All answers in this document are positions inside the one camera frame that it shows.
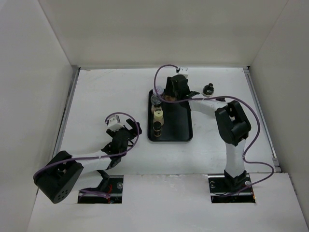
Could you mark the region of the pink cap spice shaker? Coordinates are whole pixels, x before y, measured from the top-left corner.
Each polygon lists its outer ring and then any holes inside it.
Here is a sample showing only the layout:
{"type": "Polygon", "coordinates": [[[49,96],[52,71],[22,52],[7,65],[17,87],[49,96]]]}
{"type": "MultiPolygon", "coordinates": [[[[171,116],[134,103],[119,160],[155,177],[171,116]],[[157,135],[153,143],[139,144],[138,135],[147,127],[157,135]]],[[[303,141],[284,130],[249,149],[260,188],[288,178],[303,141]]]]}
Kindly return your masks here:
{"type": "Polygon", "coordinates": [[[167,102],[175,102],[177,99],[175,97],[165,95],[164,100],[167,101],[167,102]]]}

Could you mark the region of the clear cap salt grinder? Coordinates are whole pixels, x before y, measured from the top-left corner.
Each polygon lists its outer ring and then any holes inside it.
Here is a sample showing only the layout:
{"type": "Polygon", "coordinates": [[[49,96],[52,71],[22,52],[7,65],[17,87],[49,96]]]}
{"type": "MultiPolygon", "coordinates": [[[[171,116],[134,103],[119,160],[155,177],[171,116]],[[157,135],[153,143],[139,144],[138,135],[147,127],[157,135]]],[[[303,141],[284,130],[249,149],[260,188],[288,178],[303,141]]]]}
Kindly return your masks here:
{"type": "Polygon", "coordinates": [[[161,99],[157,95],[153,94],[151,96],[151,98],[150,98],[150,102],[151,102],[151,105],[152,105],[151,106],[152,114],[154,113],[154,111],[156,109],[161,109],[162,108],[162,101],[161,101],[161,99]]]}

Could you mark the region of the yellow cap spice shaker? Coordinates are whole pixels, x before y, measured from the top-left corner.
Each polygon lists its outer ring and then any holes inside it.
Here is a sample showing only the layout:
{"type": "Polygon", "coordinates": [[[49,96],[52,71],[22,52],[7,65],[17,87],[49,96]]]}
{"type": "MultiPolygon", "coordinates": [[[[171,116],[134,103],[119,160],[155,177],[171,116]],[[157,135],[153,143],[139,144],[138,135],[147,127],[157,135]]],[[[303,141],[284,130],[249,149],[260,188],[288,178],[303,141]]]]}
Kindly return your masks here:
{"type": "Polygon", "coordinates": [[[164,112],[160,109],[154,110],[153,123],[159,122],[162,126],[164,125],[164,112]]]}

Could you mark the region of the black cap brown spice bottle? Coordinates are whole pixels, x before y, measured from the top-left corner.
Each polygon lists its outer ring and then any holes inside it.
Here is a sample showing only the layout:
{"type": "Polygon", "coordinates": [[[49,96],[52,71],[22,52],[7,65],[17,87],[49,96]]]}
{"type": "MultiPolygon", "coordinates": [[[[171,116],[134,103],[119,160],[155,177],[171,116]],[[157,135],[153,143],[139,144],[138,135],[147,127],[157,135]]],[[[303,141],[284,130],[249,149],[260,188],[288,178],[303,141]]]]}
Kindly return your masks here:
{"type": "Polygon", "coordinates": [[[213,83],[209,83],[203,87],[202,95],[206,98],[212,97],[214,94],[213,83]]]}

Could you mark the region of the small dark pepper bottle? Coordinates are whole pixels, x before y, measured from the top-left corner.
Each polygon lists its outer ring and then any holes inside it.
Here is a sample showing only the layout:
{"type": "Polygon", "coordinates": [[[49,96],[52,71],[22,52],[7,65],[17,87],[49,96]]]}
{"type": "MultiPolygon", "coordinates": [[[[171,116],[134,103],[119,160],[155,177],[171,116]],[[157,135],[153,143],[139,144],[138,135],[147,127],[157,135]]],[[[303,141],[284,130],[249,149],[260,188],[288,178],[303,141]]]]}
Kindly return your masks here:
{"type": "Polygon", "coordinates": [[[160,137],[162,132],[162,124],[159,121],[153,123],[153,131],[155,137],[160,137]]]}

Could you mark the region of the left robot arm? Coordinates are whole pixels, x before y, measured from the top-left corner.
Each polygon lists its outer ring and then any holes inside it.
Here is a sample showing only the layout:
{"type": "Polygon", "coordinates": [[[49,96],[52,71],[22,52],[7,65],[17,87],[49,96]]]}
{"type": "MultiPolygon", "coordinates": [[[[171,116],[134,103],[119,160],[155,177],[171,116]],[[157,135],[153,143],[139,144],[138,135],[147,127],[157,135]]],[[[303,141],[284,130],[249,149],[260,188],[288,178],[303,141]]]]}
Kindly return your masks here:
{"type": "Polygon", "coordinates": [[[58,152],[47,165],[38,170],[34,184],[54,204],[63,201],[83,174],[98,172],[100,175],[92,180],[92,187],[102,193],[108,188],[106,171],[117,166],[129,150],[135,146],[142,130],[139,122],[129,118],[127,128],[120,123],[117,115],[107,121],[106,133],[112,138],[101,150],[84,156],[71,155],[63,150],[58,152]]]}

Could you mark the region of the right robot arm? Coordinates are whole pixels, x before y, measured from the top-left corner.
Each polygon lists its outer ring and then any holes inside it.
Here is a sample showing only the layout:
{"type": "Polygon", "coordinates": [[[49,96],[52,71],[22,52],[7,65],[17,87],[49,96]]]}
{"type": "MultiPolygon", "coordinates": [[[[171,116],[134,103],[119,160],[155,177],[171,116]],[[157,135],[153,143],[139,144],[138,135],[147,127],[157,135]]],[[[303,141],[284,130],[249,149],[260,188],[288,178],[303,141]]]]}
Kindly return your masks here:
{"type": "Polygon", "coordinates": [[[188,79],[181,74],[167,78],[165,95],[174,98],[190,111],[216,119],[219,135],[226,146],[224,186],[229,191],[237,190],[245,182],[247,175],[242,157],[246,139],[252,129],[241,104],[236,100],[231,102],[216,99],[198,100],[203,95],[191,91],[188,79]]]}

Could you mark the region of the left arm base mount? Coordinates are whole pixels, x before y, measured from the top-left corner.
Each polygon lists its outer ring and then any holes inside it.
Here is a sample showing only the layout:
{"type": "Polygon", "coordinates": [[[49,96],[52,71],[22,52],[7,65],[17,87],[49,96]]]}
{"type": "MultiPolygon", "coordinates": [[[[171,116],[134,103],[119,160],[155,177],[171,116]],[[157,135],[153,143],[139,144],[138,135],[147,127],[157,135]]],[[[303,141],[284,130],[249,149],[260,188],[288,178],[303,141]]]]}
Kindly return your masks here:
{"type": "Polygon", "coordinates": [[[101,182],[95,188],[85,188],[79,191],[79,204],[121,204],[123,198],[124,176],[108,175],[103,170],[97,171],[101,182]]]}

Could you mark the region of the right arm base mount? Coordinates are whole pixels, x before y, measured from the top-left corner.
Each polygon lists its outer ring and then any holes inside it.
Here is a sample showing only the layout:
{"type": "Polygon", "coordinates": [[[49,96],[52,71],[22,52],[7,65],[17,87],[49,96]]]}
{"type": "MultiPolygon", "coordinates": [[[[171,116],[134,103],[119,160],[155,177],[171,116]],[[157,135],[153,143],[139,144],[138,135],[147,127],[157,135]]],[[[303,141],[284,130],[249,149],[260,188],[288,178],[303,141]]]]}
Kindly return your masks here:
{"type": "Polygon", "coordinates": [[[246,172],[235,178],[227,173],[209,175],[208,181],[212,203],[255,203],[251,178],[246,172]]]}

